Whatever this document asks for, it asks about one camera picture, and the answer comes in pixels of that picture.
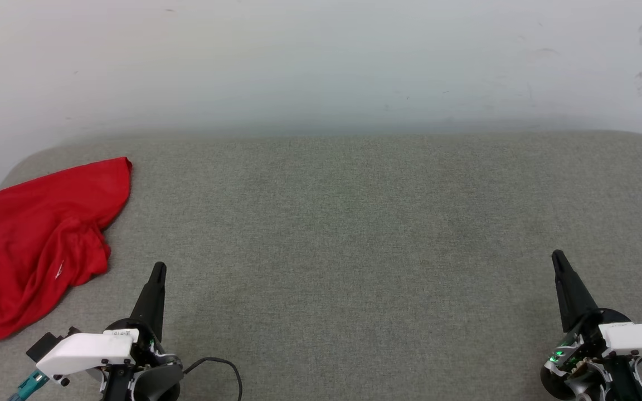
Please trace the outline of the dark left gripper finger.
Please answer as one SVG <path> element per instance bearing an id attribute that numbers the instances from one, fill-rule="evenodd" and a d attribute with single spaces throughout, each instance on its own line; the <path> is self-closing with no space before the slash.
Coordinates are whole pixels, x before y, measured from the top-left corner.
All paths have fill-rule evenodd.
<path id="1" fill-rule="evenodd" d="M 163 340 L 166 274 L 166 264 L 156 262 L 130 315 L 130 318 L 148 325 L 158 341 Z"/>

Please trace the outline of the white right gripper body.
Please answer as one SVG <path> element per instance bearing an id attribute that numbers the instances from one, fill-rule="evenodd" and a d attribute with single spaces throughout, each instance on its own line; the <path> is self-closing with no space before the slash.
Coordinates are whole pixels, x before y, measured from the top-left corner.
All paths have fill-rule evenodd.
<path id="1" fill-rule="evenodd" d="M 584 315 L 550 353 L 543 388 L 561 400 L 642 400 L 642 323 L 608 308 Z"/>

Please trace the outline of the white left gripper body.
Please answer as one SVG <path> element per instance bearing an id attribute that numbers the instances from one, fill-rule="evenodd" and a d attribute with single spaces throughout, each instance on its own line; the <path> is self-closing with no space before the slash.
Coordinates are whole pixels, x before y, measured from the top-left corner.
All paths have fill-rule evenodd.
<path id="1" fill-rule="evenodd" d="M 180 358 L 132 318 L 100 333 L 74 327 L 66 336 L 47 333 L 36 343 L 36 370 L 63 387 L 69 376 L 86 371 L 99 381 L 102 400 L 177 400 L 184 378 Z"/>

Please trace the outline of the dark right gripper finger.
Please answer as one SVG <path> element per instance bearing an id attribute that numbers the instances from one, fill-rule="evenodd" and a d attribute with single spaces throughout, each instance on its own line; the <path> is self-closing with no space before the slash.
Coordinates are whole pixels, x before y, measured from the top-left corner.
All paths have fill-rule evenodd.
<path id="1" fill-rule="evenodd" d="M 568 333 L 584 315 L 597 310 L 598 305 L 563 251 L 553 251 L 551 261 L 555 269 L 561 327 L 563 332 Z"/>

